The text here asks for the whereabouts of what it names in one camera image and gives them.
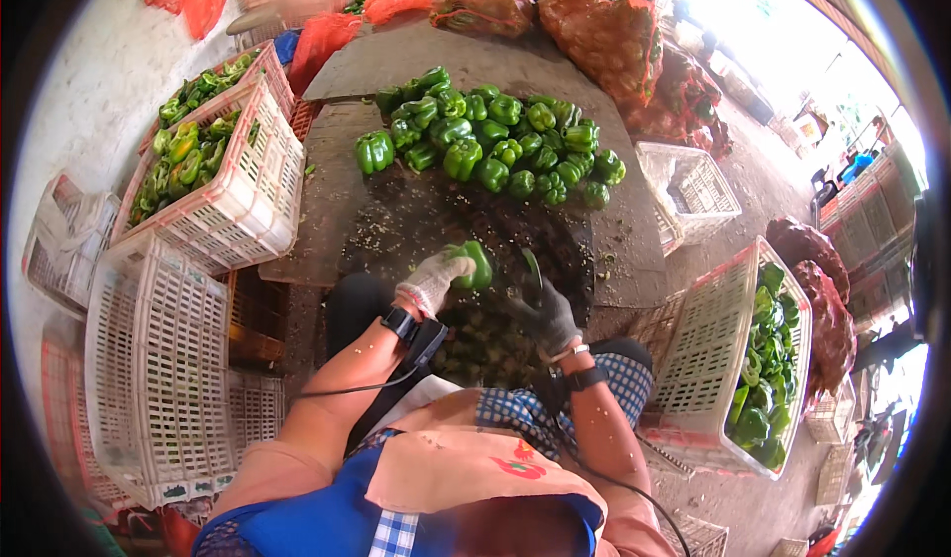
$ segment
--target apron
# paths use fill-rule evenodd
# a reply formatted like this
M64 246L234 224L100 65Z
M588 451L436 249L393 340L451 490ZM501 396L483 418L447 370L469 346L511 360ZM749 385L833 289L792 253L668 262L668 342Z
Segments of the apron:
M192 554L450 555L458 529L447 510L520 496L565 502L585 530L576 554L595 553L608 507L594 488L515 433L473 427L404 432L367 447L330 487L215 518Z

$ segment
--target pink plastic crate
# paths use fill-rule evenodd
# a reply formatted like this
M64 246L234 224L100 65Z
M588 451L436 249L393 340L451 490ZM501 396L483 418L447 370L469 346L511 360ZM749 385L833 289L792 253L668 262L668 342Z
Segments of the pink plastic crate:
M230 89L224 91L218 97L224 97L238 86L252 81L257 75L264 73L264 77L267 80L267 87L271 91L271 97L277 101L278 106L280 107L280 112L283 113L284 118L290 120L291 112L294 110L294 93L291 92L290 82L287 81L287 76L284 75L284 70L280 66L278 52L274 49L273 40L262 41L254 47L230 57L227 62L234 63L238 57L244 54L250 54L255 49L261 49L261 53L251 63L251 67L247 69L247 72L244 73L244 75L241 77L241 80L238 81L238 84L235 84ZM223 67L224 62L215 66L214 70L215 72L220 72L221 68ZM192 111L186 115L183 121L197 121L196 118L208 112L208 108L215 104L215 100L218 99L218 97L209 100L195 111ZM137 148L136 152L140 157L144 155L146 150L152 146L152 139L155 138L155 133L158 131L159 119L158 116L156 116L155 121L152 122L152 125L150 125L149 129L146 131L146 135L144 135L142 137L142 141L139 142L139 147Z
M301 210L303 144L279 110L264 77L234 86L183 121L196 121L205 128L235 110L242 113L211 183L131 228L132 201L159 160L151 148L146 151L125 190L112 245L155 230L162 241L181 250L211 276L290 251ZM252 146L247 135L254 120L261 126Z

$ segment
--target cut bell pepper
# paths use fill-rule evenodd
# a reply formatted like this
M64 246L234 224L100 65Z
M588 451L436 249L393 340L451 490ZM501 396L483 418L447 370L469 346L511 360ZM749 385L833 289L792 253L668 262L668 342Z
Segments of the cut bell pepper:
M357 166L366 174L393 164L393 140L385 130L376 130L357 138L354 144Z
M468 181L473 168L482 159L482 146L468 138L459 138L446 150L442 168L456 181Z

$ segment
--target woman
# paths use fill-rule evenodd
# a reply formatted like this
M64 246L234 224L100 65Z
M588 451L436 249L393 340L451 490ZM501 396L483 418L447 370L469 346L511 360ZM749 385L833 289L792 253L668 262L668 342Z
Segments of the woman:
M407 373L401 317L434 318L450 282L474 270L469 258L434 255L395 299L367 275L343 278L326 304L332 358L303 392ZM629 339L588 349L547 279L538 310L515 303L512 311L542 359L583 388L571 392L557 427L590 468L649 493L633 432L652 385L647 352ZM382 390L298 399L276 441L245 451L194 554L674 554L647 500L577 473L562 444L569 438L529 390L457 390L366 435L396 411L405 385L423 379L413 375Z

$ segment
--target concrete floor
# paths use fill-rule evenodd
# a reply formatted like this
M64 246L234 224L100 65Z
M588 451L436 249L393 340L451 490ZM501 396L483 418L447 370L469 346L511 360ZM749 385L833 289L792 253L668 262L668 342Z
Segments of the concrete floor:
M675 251L667 258L668 291L685 288L765 234L771 218L792 215L808 218L812 173L778 135L760 125L729 98L718 107L731 126L733 153L720 168L736 194L743 215L701 245ZM291 323L287 357L280 370L286 374L286 392L296 393L315 366L325 360L320 329L321 292L291 287ZM633 311L595 308L588 339L624 334ZM813 504L819 469L828 446L816 445L803 425L797 432L783 478L777 482L754 477L697 473L689 482L664 472L653 474L654 497L668 512L680 510L718 526L729 527L727 555L768 555L781 538L806 538L825 511Z

